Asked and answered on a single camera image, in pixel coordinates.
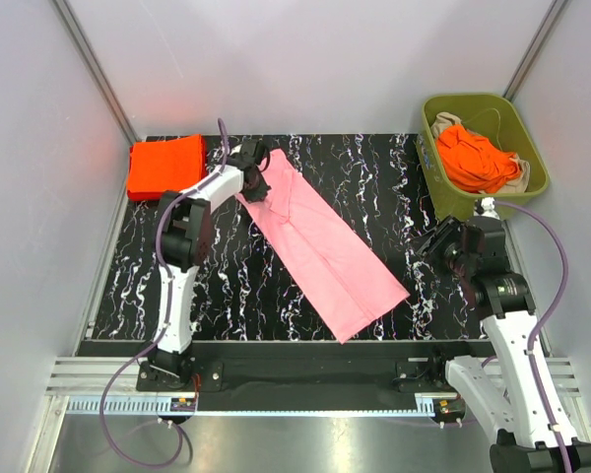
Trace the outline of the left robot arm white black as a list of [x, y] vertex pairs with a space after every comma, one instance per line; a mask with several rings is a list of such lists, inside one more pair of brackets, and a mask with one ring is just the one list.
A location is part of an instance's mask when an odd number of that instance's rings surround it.
[[170, 389], [185, 388], [193, 376], [185, 359], [192, 342], [188, 317], [195, 279], [212, 245], [212, 214], [237, 194], [248, 203], [263, 201], [270, 190], [263, 176], [269, 163], [270, 151], [262, 141], [245, 140], [224, 148], [221, 164], [198, 183], [167, 191], [160, 199], [155, 250], [161, 296], [155, 347], [148, 360]]

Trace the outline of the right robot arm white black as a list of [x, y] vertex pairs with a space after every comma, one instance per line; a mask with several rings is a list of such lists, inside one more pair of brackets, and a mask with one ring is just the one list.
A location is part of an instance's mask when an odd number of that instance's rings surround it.
[[455, 275], [487, 333], [502, 388], [483, 361], [440, 357], [427, 366], [430, 384], [453, 388], [487, 435], [495, 472], [591, 472], [591, 442], [579, 439], [558, 397], [541, 342], [536, 306], [526, 279], [512, 271], [500, 219], [445, 218], [418, 250]]

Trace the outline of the pink t shirt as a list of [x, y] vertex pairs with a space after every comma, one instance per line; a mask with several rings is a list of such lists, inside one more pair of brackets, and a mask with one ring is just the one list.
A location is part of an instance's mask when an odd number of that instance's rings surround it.
[[282, 150], [270, 153], [263, 176], [267, 197], [239, 201], [339, 343], [409, 297]]

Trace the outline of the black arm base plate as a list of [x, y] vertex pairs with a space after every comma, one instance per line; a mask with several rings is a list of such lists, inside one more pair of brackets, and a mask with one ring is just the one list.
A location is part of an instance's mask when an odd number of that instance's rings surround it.
[[423, 379], [429, 363], [455, 356], [493, 353], [486, 340], [337, 342], [218, 342], [191, 345], [182, 360], [185, 377], [139, 367], [140, 391], [225, 392], [248, 382], [275, 385], [381, 384]]

